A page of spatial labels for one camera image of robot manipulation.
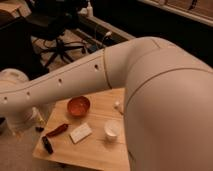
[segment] chair base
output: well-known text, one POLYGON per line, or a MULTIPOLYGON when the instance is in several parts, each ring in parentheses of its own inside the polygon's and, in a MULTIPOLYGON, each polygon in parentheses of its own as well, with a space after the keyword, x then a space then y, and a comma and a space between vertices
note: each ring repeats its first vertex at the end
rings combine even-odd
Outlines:
POLYGON ((56 46, 43 50, 41 53, 49 53, 53 52, 50 59, 44 65, 47 68, 59 55, 61 60, 65 63, 73 62, 74 60, 67 54, 66 51, 74 50, 74 49, 82 49, 82 53, 85 52, 85 47, 83 45, 79 46, 66 46, 67 43, 64 43, 61 39, 56 39, 56 46))

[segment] floor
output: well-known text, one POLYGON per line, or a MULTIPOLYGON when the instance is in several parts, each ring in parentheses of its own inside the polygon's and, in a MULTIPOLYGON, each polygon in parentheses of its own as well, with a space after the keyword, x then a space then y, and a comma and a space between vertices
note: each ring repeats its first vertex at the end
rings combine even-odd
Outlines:
MULTIPOLYGON (((81 41, 79 37, 70 31, 66 31, 65 36, 61 37, 65 42, 81 41)), ((46 42, 48 46, 53 46, 54 42, 46 42)), ((36 41, 36 50, 43 47, 43 40, 36 41)), ((87 54, 82 54, 80 50, 69 53, 77 60, 87 54)), ((45 63, 50 54, 43 55, 42 62, 45 63)), ((58 58, 50 65, 50 70, 55 70, 66 65, 58 58)), ((75 166, 66 166, 62 168, 59 163, 36 159, 32 156, 35 145, 39 139, 40 133, 35 131, 35 127, 27 130, 21 137, 15 137, 7 128, 6 123, 0 125, 0 171, 91 171, 90 169, 75 166)))

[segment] wooden tabletop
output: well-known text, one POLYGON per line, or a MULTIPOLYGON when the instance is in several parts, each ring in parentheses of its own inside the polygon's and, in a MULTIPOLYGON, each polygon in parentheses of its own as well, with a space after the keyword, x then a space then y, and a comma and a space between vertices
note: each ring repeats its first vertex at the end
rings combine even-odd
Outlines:
POLYGON ((41 137, 63 123, 69 123, 70 126, 65 133, 49 138, 54 150, 53 154, 49 155, 46 152, 41 139, 39 139, 33 156, 97 170, 130 170, 124 137, 123 116, 113 108, 115 101, 123 100, 123 92, 123 89, 117 89, 86 95, 90 100, 91 107, 87 116, 81 119, 68 115, 66 107, 69 99, 57 102, 41 137), (120 122, 122 125, 122 133, 113 143, 106 140, 104 133, 104 124, 111 119, 120 122), (92 134, 79 143, 73 144, 69 133, 85 122, 91 127, 92 134))
POLYGON ((9 4, 9 3, 0 2, 0 9, 5 10, 9 13, 13 13, 17 11, 20 7, 21 7, 20 4, 9 4))

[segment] white block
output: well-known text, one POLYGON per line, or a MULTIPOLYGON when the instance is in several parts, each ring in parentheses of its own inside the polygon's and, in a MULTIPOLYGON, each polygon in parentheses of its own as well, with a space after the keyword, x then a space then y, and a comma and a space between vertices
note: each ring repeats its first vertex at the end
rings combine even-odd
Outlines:
POLYGON ((72 132, 70 132, 70 137, 74 143, 79 142, 83 138, 87 137, 92 133, 92 129, 89 127, 87 123, 80 125, 75 128, 72 132))

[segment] small bottle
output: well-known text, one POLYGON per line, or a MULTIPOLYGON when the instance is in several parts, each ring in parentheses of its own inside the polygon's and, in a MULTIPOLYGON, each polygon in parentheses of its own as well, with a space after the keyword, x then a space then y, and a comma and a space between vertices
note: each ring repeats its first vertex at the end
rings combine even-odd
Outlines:
POLYGON ((90 3, 90 0, 88 1, 88 6, 87 6, 87 16, 88 17, 93 17, 93 8, 90 3))

